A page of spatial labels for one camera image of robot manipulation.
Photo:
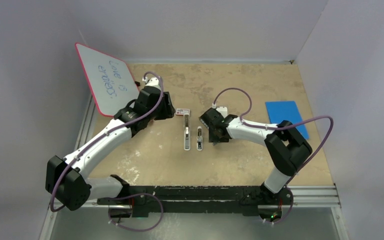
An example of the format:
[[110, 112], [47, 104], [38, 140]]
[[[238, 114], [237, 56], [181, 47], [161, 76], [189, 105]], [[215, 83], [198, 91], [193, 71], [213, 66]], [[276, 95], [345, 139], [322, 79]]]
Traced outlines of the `white stapler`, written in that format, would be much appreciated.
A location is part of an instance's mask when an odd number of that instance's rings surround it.
[[191, 136], [190, 136], [190, 115], [183, 116], [183, 149], [189, 151], [191, 149]]

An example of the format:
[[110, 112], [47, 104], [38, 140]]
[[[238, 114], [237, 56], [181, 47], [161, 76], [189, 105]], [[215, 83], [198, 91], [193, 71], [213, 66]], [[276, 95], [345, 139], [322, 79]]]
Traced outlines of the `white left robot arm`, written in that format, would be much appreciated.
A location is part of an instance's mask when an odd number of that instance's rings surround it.
[[93, 169], [121, 144], [132, 139], [151, 121], [173, 118], [170, 93], [145, 86], [138, 97], [120, 109], [107, 126], [78, 150], [63, 158], [53, 156], [46, 167], [45, 189], [51, 194], [50, 208], [59, 201], [71, 211], [88, 200], [110, 198], [118, 205], [129, 199], [127, 183], [116, 175], [91, 179]]

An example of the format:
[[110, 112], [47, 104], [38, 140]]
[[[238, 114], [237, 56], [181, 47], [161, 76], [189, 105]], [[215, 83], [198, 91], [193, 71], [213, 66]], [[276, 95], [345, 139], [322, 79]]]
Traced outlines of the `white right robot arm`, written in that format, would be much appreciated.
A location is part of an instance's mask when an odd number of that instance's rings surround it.
[[235, 139], [267, 148], [274, 167], [261, 185], [260, 196], [268, 204], [280, 198], [281, 189], [313, 153], [307, 140], [295, 127], [290, 128], [292, 123], [287, 120], [280, 124], [246, 122], [234, 114], [223, 116], [215, 108], [209, 108], [199, 120], [208, 129], [210, 143], [228, 143]]

